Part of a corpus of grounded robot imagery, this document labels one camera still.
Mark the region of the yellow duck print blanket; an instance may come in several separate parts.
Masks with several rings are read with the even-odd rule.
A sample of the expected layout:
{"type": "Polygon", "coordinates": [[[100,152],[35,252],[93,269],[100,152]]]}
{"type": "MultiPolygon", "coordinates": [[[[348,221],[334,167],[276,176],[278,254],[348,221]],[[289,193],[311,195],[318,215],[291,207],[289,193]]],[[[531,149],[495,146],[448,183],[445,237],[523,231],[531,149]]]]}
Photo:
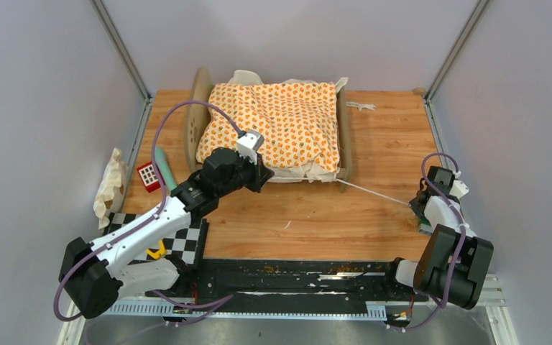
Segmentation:
{"type": "Polygon", "coordinates": [[[244,130],[264,137],[259,149],[274,183],[335,182],[351,175],[347,78],[335,83],[289,79],[265,84],[254,72],[236,70],[227,83],[196,71],[190,97],[217,106],[244,130]]]}

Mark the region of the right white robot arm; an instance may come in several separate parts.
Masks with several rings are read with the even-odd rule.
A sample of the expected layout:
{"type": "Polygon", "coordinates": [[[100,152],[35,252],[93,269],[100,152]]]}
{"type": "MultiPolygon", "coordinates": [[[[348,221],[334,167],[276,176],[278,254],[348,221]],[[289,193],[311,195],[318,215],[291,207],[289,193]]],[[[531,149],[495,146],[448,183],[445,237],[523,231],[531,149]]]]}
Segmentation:
{"type": "Polygon", "coordinates": [[[460,193],[449,169],[431,166],[423,187],[410,201],[422,223],[433,230],[413,275],[417,291],[443,298],[470,310],[477,304],[494,247],[466,226],[460,211],[460,193]]]}

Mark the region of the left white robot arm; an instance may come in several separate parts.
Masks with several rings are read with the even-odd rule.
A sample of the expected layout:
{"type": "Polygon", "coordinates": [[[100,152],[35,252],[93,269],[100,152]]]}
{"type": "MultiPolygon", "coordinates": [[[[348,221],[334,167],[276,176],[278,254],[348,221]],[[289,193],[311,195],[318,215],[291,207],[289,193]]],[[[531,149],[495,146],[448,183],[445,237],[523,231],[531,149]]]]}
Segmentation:
{"type": "Polygon", "coordinates": [[[274,173],[263,163],[264,137],[242,132],[236,149],[219,147],[203,167],[180,183],[151,211],[106,236],[86,242],[78,237],[65,248],[53,306],[66,292],[80,315],[95,318],[128,295],[167,290],[186,295],[191,277],[169,259],[130,265],[159,240],[186,229],[216,210],[224,196],[241,188],[258,193],[274,173]]]}

